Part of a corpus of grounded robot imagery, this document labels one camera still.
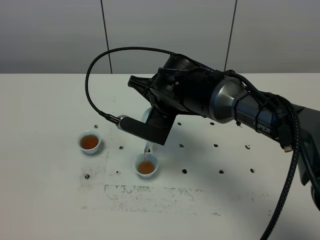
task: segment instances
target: robotic arm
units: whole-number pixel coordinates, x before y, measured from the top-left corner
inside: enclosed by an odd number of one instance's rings
[[[89,74],[98,59],[112,52],[137,49],[170,54],[152,78],[131,76],[129,79],[128,86],[152,106],[146,123],[100,111],[88,91]],[[285,152],[293,150],[286,183],[262,239],[268,238],[276,224],[297,165],[301,183],[306,185],[311,180],[311,195],[320,210],[320,111],[292,105],[283,97],[258,91],[233,70],[213,70],[187,56],[155,48],[125,47],[104,52],[90,65],[85,83],[87,98],[101,116],[119,129],[150,142],[164,145],[176,116],[183,114],[199,115],[222,124],[235,120],[238,125],[245,124],[279,142]]]

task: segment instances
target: wall seam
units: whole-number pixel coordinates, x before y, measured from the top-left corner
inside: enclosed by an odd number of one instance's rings
[[[227,51],[226,51],[226,57],[225,57],[225,63],[224,63],[224,69],[223,69],[223,71],[225,71],[226,68],[227,68],[228,57],[229,57],[229,50],[230,50],[230,44],[231,44],[231,38],[232,38],[232,32],[233,32],[233,30],[234,30],[234,23],[235,23],[235,16],[236,16],[236,10],[237,10],[237,3],[238,3],[238,0],[235,0],[234,10],[233,10],[233,17],[232,17],[232,23],[231,23],[231,30],[230,30],[230,35],[229,35],[229,43],[228,43],[228,48],[227,48]]]
[[[106,19],[105,19],[105,11],[104,11],[104,5],[102,0],[100,0],[101,3],[101,11],[102,11],[102,18],[103,18],[103,27],[104,27],[104,34],[105,34],[105,41],[106,41],[106,49],[109,51],[109,42],[108,42],[108,35],[107,35],[107,27],[106,27]],[[110,65],[110,72],[111,74],[112,72],[112,65],[111,65],[111,57],[110,54],[108,54],[108,58],[109,58],[109,65]]]

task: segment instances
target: black cable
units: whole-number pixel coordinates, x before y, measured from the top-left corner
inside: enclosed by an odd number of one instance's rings
[[[300,122],[299,122],[298,115],[297,115],[294,107],[292,106],[292,104],[288,100],[286,100],[285,98],[283,98],[281,96],[277,96],[277,97],[279,98],[281,103],[284,104],[286,106],[286,108],[289,110],[291,117],[292,117],[292,120],[293,120],[293,129],[294,129],[293,149],[294,150],[293,150],[288,174],[286,176],[284,186],[282,188],[279,200],[276,204],[276,207],[275,207],[274,213],[271,217],[271,220],[270,220],[268,226],[266,227],[260,240],[267,240],[268,239],[268,237],[270,236],[271,232],[273,231],[273,229],[278,221],[278,218],[280,216],[282,208],[284,207],[285,201],[287,199],[291,183],[294,179],[294,175],[295,175],[295,171],[297,168],[298,159],[299,159],[299,155],[300,155],[300,149],[301,149],[301,146],[300,146],[301,130],[300,130]]]
[[[229,77],[233,77],[236,79],[239,79],[241,82],[243,82],[247,88],[250,90],[250,92],[252,92],[253,95],[255,95],[255,97],[263,104],[267,101],[267,97],[265,95],[263,95],[262,92],[260,92],[258,89],[256,89],[256,87],[249,82],[248,79],[246,79],[244,76],[237,74],[231,70],[225,71],[226,75]],[[268,102],[267,103],[267,107],[271,110],[271,111],[275,111],[276,107],[272,102]]]
[[[204,74],[210,74],[212,73],[211,70],[203,67],[195,67],[193,69],[172,69],[172,68],[158,68],[158,74],[165,75],[165,76],[173,76],[173,77],[183,77],[187,76],[192,72],[199,72]]]
[[[273,98],[273,97],[269,97],[269,98],[264,102],[264,104],[259,107],[259,111],[258,111],[258,112],[256,113],[256,115],[255,115],[255,118],[254,118],[255,127],[254,127],[254,129],[255,129],[255,131],[256,131],[257,133],[259,133],[259,132],[258,132],[258,118],[259,118],[259,115],[260,115],[261,111],[265,108],[265,106],[267,105],[267,103],[268,103],[272,98]]]
[[[119,123],[119,119],[115,116],[112,116],[111,114],[107,114],[101,110],[99,110],[95,105],[94,103],[92,102],[91,98],[90,98],[90,95],[89,95],[89,89],[88,89],[88,81],[89,81],[89,75],[91,73],[91,70],[93,68],[93,66],[95,65],[95,63],[100,59],[102,58],[103,56],[105,55],[108,55],[108,54],[111,54],[111,53],[115,53],[115,52],[119,52],[119,51],[125,51],[125,50],[144,50],[144,51],[151,51],[151,52],[158,52],[158,53],[164,53],[164,54],[169,54],[171,56],[175,56],[177,55],[175,52],[172,52],[172,51],[167,51],[167,50],[163,50],[163,49],[158,49],[158,48],[152,48],[152,47],[142,47],[142,46],[128,46],[128,47],[120,47],[120,48],[115,48],[115,49],[111,49],[111,50],[108,50],[108,51],[105,51],[103,53],[101,53],[99,56],[97,56],[93,61],[92,63],[90,64],[87,72],[86,72],[86,76],[85,76],[85,95],[86,95],[86,98],[88,99],[91,107],[101,116],[103,116],[104,118],[106,118],[108,121],[114,123],[114,124],[118,124]],[[184,58],[186,58],[187,60],[189,60],[190,62],[192,62],[193,64],[199,66],[199,67],[202,67],[202,68],[205,68],[209,71],[213,71],[212,68],[198,62],[198,61],[195,61],[193,59],[191,59],[190,57],[187,57],[187,56],[184,56],[184,55],[181,55],[180,56],[183,56]]]
[[[317,181],[317,177],[316,177],[314,171],[312,170],[309,155],[307,153],[307,149],[306,149],[305,143],[303,141],[301,141],[301,157],[302,157],[306,172],[308,174],[308,177],[310,179],[310,182],[314,188],[314,191],[316,192],[316,194],[318,196],[320,196],[320,187],[319,187],[319,184]]]

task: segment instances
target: white table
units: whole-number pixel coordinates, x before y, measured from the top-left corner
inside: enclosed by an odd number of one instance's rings
[[[320,74],[245,76],[259,90],[320,110]],[[93,74],[89,91],[97,107],[140,119],[149,104],[127,87],[129,77]],[[154,153],[157,175],[141,179],[132,164],[146,142],[91,108],[84,74],[1,74],[0,112],[4,240],[257,240],[291,160],[276,142],[234,121],[210,125],[207,118],[178,116]],[[94,125],[104,145],[89,156],[77,137]],[[302,186],[297,172],[270,239],[319,239],[319,221],[310,184]]]

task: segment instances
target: tea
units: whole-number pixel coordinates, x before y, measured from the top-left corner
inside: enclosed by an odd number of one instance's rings
[[[151,161],[142,161],[138,165],[138,171],[141,174],[150,174],[155,170],[155,166]]]
[[[99,139],[95,135],[86,135],[84,136],[81,141],[80,145],[83,149],[93,149],[95,146],[98,145]]]

